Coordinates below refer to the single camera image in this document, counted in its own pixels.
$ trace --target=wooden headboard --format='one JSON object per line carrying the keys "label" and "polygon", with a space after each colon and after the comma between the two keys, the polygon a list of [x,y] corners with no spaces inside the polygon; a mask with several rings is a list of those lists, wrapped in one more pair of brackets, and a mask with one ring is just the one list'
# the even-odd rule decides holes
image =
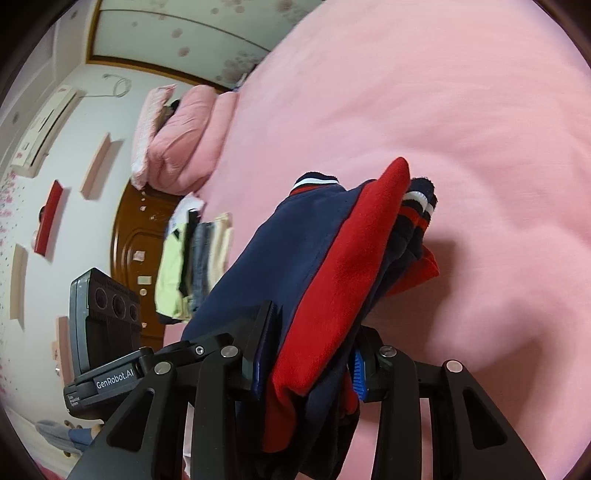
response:
{"label": "wooden headboard", "polygon": [[140,318],[145,323],[142,346],[154,351],[162,348],[164,337],[164,325],[158,321],[154,305],[154,287],[164,231],[180,199],[149,187],[140,192],[128,183],[113,225],[111,277],[139,295]]}

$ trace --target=pink quilt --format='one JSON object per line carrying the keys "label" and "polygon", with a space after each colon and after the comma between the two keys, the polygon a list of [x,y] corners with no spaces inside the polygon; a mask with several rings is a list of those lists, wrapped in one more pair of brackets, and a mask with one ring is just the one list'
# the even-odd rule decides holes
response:
{"label": "pink quilt", "polygon": [[[532,0],[327,0],[241,90],[205,219],[232,212],[232,262],[302,173],[353,187],[399,155],[436,185],[441,277],[368,323],[461,360],[560,480],[591,440],[591,72]],[[370,477],[377,421],[340,479]]]}
{"label": "pink quilt", "polygon": [[197,85],[148,146],[148,182],[162,192],[198,191],[216,167],[232,122],[238,94],[218,95]]}

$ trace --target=wall shelf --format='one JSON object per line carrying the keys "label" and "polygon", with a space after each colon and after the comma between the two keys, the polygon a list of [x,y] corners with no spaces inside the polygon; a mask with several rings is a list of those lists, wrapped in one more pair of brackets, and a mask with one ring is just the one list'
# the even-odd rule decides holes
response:
{"label": "wall shelf", "polygon": [[95,156],[92,157],[92,161],[90,162],[90,165],[88,165],[88,170],[86,171],[86,175],[80,186],[80,193],[86,200],[90,198],[90,192],[95,184],[96,175],[98,174],[100,166],[102,165],[105,155],[110,147],[111,135],[107,132],[103,137],[103,140],[100,141],[99,148],[97,148]]}
{"label": "wall shelf", "polygon": [[22,245],[15,244],[12,251],[10,287],[8,289],[10,295],[9,313],[11,320],[22,320],[26,266],[27,250],[25,250]]}
{"label": "wall shelf", "polygon": [[70,350],[70,326],[68,317],[56,319],[56,341],[52,343],[53,359],[57,362],[56,373],[60,376],[63,385],[74,381],[74,369],[72,367],[72,351]]}
{"label": "wall shelf", "polygon": [[60,182],[57,180],[53,181],[47,203],[45,204],[45,210],[43,212],[43,218],[39,225],[37,232],[37,239],[35,240],[35,253],[45,257],[47,252],[47,242],[49,241],[49,234],[51,232],[51,226],[53,219],[56,216],[57,205],[60,203],[61,194],[64,191]]}

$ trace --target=pink pillow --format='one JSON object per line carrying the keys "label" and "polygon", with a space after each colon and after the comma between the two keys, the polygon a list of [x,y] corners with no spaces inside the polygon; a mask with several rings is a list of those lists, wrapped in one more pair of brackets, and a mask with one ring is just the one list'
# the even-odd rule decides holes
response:
{"label": "pink pillow", "polygon": [[160,113],[175,87],[167,85],[150,90],[139,114],[131,151],[131,184],[138,190],[143,189],[148,181],[148,146],[156,135]]}
{"label": "pink pillow", "polygon": [[197,85],[183,96],[176,113],[148,148],[152,187],[169,192],[201,140],[216,97],[215,89],[207,85]]}
{"label": "pink pillow", "polygon": [[217,97],[201,141],[175,181],[174,194],[186,195],[198,191],[213,173],[234,117],[237,100],[236,92]]}

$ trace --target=sticker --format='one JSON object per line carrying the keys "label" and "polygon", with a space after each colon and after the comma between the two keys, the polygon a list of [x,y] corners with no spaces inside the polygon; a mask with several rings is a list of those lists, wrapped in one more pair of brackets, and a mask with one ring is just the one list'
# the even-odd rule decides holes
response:
{"label": "sticker", "polygon": [[68,401],[70,402],[71,407],[75,407],[76,405],[78,405],[78,402],[80,401],[80,397],[75,397],[74,395],[68,395]]}
{"label": "sticker", "polygon": [[138,378],[139,376],[135,373],[134,367],[131,364],[125,364],[108,373],[94,377],[93,381],[96,389],[101,392],[105,388],[110,390],[111,388],[133,382]]}

